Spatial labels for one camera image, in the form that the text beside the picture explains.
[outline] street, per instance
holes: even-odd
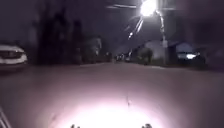
[[[138,124],[153,128],[223,128],[223,78],[209,71],[122,63],[29,67],[1,76],[0,106],[13,128],[70,128],[72,123],[87,128],[93,109],[102,106],[117,118],[125,117],[119,115],[123,110],[135,111]]]

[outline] dark sky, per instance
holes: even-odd
[[[37,16],[37,1],[40,0],[1,0],[0,1],[0,39],[30,40],[31,23]],[[51,0],[53,8],[57,10],[60,0]],[[140,0],[67,0],[69,11],[67,17],[81,19],[85,32],[101,35],[107,39],[111,49],[117,48],[125,38],[123,29],[128,19],[134,15],[131,11],[106,10],[105,6],[113,3],[139,5]],[[178,13],[186,21],[216,21],[224,12],[222,0],[176,0]],[[145,40],[148,33],[155,28],[146,27],[140,32],[139,38]],[[124,47],[136,44],[123,43]]]

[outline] night sky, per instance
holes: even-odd
[[[1,0],[0,1],[0,39],[6,40],[31,40],[31,24],[37,14],[38,0]],[[60,0],[51,0],[53,9],[57,10],[60,6]],[[193,38],[194,31],[198,27],[192,27],[192,23],[213,22],[222,26],[224,3],[222,0],[178,0],[176,5],[180,15],[188,26],[187,34]],[[67,17],[80,19],[83,22],[84,31],[87,34],[101,35],[104,37],[112,50],[118,47],[135,47],[136,42],[142,42],[150,39],[159,39],[159,23],[152,19],[151,23],[146,23],[143,30],[132,41],[124,41],[127,32],[124,32],[129,18],[136,12],[128,10],[108,10],[105,6],[111,4],[139,5],[140,0],[67,0]]]

